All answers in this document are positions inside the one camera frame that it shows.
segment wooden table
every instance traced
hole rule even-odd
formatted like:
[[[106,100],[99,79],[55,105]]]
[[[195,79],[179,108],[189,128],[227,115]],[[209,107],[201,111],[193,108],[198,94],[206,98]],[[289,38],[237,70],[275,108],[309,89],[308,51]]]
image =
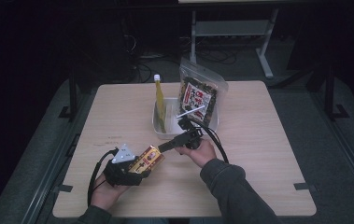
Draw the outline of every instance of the wooden table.
[[[229,161],[242,166],[247,180],[278,216],[316,213],[310,192],[265,85],[260,81],[228,82],[217,133]],[[164,97],[177,97],[179,83],[163,83]],[[110,149],[126,143],[140,155],[149,145],[165,142],[152,125],[154,84],[101,86],[83,128],[64,185],[53,208],[56,217],[78,217],[87,208],[87,187],[95,164]],[[114,217],[214,217],[217,201],[201,180],[200,169],[171,150],[138,187],[123,194]]]

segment snack package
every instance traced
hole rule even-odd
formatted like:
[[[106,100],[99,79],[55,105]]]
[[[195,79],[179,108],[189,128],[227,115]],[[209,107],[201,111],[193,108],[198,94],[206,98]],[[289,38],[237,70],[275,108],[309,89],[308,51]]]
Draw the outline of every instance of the snack package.
[[[190,113],[188,117],[201,121],[208,127],[214,110],[218,109],[219,112],[229,85],[222,76],[184,58],[181,60],[179,73],[179,113],[183,114],[204,106]]]

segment person's right hand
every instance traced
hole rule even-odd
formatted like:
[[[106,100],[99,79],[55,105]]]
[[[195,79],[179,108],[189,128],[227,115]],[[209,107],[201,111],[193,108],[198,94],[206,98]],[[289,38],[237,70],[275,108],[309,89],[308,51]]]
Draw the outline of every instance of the person's right hand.
[[[180,154],[189,156],[194,163],[200,166],[200,168],[203,168],[207,162],[217,158],[214,146],[212,146],[212,144],[205,139],[202,139],[201,144],[197,149],[176,147],[176,151]]]

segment gray carpet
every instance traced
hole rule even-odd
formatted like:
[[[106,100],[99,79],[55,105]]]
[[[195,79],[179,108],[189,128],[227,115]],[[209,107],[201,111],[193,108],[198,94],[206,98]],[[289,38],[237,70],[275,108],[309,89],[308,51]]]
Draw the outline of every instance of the gray carpet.
[[[293,73],[285,70],[293,42],[273,41],[269,46],[267,57],[275,74],[272,80],[267,80],[262,74],[254,51],[257,46],[251,43],[234,52],[236,62],[232,64],[213,63],[203,58],[199,58],[198,63],[223,75],[226,80],[255,79],[267,85],[275,84]],[[173,60],[155,60],[145,62],[144,65],[163,75],[164,81],[176,82],[179,81],[178,65],[171,62]],[[141,72],[142,77],[148,75],[147,71]],[[312,217],[283,217],[282,220],[285,223],[354,223],[354,174],[322,110],[317,107],[316,99],[321,98],[323,93],[310,93],[304,89],[304,84],[305,78],[285,90],[270,90],[270,95],[304,178],[316,189],[312,191],[312,196],[318,211]],[[51,209],[56,200],[57,187],[62,183],[69,163],[65,153],[75,134],[81,131],[94,96],[95,90],[91,94],[81,93],[78,97],[79,115],[73,122],[68,122],[67,119],[58,118],[63,106],[68,105],[67,83],[57,91],[0,198],[0,223],[21,223],[22,220],[30,220],[31,223],[72,221],[54,217]],[[338,80],[335,102],[343,105],[350,115],[349,119],[338,119],[335,124],[354,148],[354,99],[348,87]],[[54,162],[53,155],[60,155],[57,162]],[[48,183],[50,189],[37,192],[43,176],[51,169],[58,177]],[[37,205],[34,216],[26,217],[26,211],[32,208],[30,204],[35,194],[44,191],[48,192],[43,194],[46,201]]]

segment dark background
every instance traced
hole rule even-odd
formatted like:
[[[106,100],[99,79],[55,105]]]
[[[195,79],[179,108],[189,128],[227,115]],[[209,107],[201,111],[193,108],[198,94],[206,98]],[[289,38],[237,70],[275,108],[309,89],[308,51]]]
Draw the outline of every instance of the dark background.
[[[290,60],[293,69],[304,69],[330,55],[338,68],[336,75],[354,92],[354,1],[337,2],[281,8],[274,37],[292,35],[297,40]],[[134,56],[125,52],[125,26],[120,26],[125,12],[85,9],[95,4],[114,3],[0,0],[0,194],[52,96],[71,73],[84,91],[134,77]],[[123,22],[140,43],[177,53],[177,48],[166,48],[164,43],[177,45],[179,36],[189,34],[190,18],[185,15],[185,11],[139,12]]]

